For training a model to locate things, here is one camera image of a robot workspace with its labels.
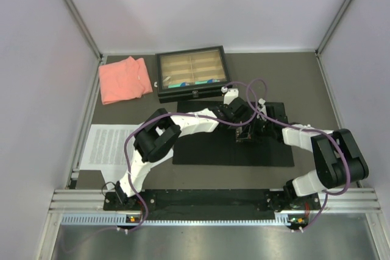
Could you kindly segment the black ring binder folder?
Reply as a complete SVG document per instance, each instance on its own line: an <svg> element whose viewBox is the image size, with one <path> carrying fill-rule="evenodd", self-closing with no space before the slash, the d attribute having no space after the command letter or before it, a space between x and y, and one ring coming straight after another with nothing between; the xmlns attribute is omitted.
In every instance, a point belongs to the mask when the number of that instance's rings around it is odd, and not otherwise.
<svg viewBox="0 0 390 260"><path fill-rule="evenodd" d="M174 165L293 167L290 146L260 135L258 118L253 121L254 142L237 142L236 130L218 128L212 133L196 133L174 144Z"/></svg>

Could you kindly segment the printed white paper sheet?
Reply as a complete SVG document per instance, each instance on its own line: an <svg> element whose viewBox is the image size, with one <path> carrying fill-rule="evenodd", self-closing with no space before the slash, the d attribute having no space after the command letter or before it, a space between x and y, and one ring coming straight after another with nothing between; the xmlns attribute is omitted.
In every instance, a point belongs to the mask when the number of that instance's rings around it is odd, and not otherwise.
<svg viewBox="0 0 390 260"><path fill-rule="evenodd" d="M79 169L126 171L124 143L138 127L125 124L91 125Z"/></svg>

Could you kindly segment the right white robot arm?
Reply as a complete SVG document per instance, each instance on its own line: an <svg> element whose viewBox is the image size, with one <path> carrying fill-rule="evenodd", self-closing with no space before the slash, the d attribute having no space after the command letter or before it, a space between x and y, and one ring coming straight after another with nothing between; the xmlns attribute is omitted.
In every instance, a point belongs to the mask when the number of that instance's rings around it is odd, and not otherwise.
<svg viewBox="0 0 390 260"><path fill-rule="evenodd" d="M348 129L318 130L309 125L289 123L283 103L265 103L261 114L236 131L239 142L262 143L269 138L286 146L298 147L313 154L315 170L289 180L283 187L285 203L300 208L307 196L363 180L369 168Z"/></svg>

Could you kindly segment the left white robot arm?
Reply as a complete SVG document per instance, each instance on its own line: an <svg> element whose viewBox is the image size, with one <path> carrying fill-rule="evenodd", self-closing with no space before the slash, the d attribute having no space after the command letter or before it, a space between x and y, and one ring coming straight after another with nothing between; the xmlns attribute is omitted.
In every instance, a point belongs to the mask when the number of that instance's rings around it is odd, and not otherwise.
<svg viewBox="0 0 390 260"><path fill-rule="evenodd" d="M161 163L184 136L212 133L217 128L238 128L250 124L255 116L256 104L240 97L229 104L187 113L169 113L157 110L148 120L132 132L124 143L127 171L115 184L117 202L125 209L137 205L143 182L154 164Z"/></svg>

